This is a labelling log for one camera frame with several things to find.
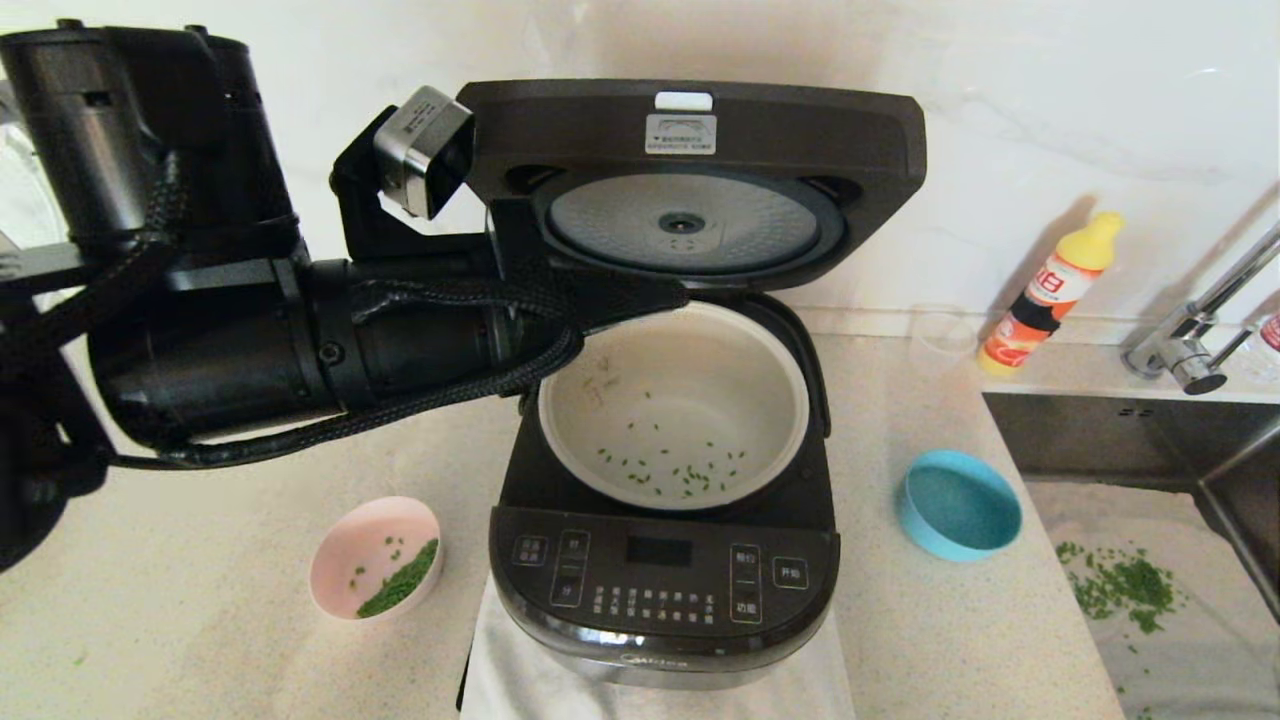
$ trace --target robotic arm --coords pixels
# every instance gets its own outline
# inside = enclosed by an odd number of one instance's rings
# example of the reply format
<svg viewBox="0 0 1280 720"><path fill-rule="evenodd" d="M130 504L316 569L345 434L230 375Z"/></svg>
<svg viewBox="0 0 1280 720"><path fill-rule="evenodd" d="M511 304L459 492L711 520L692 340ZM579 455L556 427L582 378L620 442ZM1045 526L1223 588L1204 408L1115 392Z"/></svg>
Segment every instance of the robotic arm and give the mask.
<svg viewBox="0 0 1280 720"><path fill-rule="evenodd" d="M312 263L244 45L60 20L0 37L0 61L70 233L0 263L0 570L111 465L239 465L518 393L591 329L687 302L675 281L553 266L527 199L493 200L475 234L387 214L379 193L434 217L471 169L476 120L431 88L338 158L351 260ZM108 410L155 457L115 451L63 360L84 333Z"/></svg>

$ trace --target white tile wall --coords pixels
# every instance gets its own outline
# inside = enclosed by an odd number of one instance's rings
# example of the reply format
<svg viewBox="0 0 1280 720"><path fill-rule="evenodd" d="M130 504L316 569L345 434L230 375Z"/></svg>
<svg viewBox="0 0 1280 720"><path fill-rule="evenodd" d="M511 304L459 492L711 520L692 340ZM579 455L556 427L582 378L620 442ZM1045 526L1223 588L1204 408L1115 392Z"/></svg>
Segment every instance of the white tile wall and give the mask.
<svg viewBox="0 0 1280 720"><path fill-rule="evenodd" d="M1069 225L1096 204L1124 213L1129 228L1076 313L1126 325L1207 286L1277 214L1274 0L29 0L0 10L0 29L55 17L200 22L250 44L317 258L343 252L325 181L372 114L424 83L456 92L525 77L915 96L928 115L924 188L836 272L785 293L795 305L986 311L1025 279L1055 219L1066 214L1059 225ZM463 199L436 228L474 229L479 218ZM1225 316L1239 319L1277 287L1280 268Z"/></svg>

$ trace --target blue bowl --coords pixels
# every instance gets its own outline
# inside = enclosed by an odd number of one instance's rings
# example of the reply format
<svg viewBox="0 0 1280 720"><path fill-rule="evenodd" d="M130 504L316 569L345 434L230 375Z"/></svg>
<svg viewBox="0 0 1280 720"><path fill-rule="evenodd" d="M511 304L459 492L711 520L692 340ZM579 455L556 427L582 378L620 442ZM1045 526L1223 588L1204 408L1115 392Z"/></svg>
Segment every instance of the blue bowl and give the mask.
<svg viewBox="0 0 1280 720"><path fill-rule="evenodd" d="M906 471L897 519L915 544L943 560L973 562L1014 542L1023 509L1005 478L982 460L933 450Z"/></svg>

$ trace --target black button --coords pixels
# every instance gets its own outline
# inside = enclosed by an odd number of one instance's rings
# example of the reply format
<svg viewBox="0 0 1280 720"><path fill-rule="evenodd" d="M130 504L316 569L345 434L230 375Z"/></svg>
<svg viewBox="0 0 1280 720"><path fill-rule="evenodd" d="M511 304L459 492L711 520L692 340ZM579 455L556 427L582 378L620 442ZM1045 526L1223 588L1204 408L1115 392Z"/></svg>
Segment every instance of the black button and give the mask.
<svg viewBox="0 0 1280 720"><path fill-rule="evenodd" d="M529 565L539 568L547 562L548 541L539 536L520 536L516 538L516 548L511 553L515 565Z"/></svg>
<svg viewBox="0 0 1280 720"><path fill-rule="evenodd" d="M559 561L585 562L590 546L591 534L586 530L564 530L561 533Z"/></svg>
<svg viewBox="0 0 1280 720"><path fill-rule="evenodd" d="M760 582L760 548L754 544L733 544L730 547L730 560L732 566L735 585L759 584Z"/></svg>
<svg viewBox="0 0 1280 720"><path fill-rule="evenodd" d="M760 589L755 587L736 587L730 598L728 619L735 623L759 623L764 614L760 605Z"/></svg>
<svg viewBox="0 0 1280 720"><path fill-rule="evenodd" d="M803 557L774 557L773 584L794 591L809 589L809 564Z"/></svg>
<svg viewBox="0 0 1280 720"><path fill-rule="evenodd" d="M557 607L577 607L581 601L582 578L580 575L556 578L556 582L552 584L552 605Z"/></svg>

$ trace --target plastic bottle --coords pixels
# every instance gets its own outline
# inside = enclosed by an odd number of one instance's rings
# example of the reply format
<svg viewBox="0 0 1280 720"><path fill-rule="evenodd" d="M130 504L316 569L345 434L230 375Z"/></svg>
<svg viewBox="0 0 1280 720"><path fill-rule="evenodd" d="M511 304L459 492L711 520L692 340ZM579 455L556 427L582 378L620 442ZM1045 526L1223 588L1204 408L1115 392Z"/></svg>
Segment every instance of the plastic bottle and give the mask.
<svg viewBox="0 0 1280 720"><path fill-rule="evenodd" d="M1083 229L1065 234L978 350L978 365L993 375L1016 373L1115 260L1115 236L1123 227L1119 213L1098 213Z"/></svg>
<svg viewBox="0 0 1280 720"><path fill-rule="evenodd" d="M1228 363L1256 383L1280 383L1280 313L1249 336Z"/></svg>

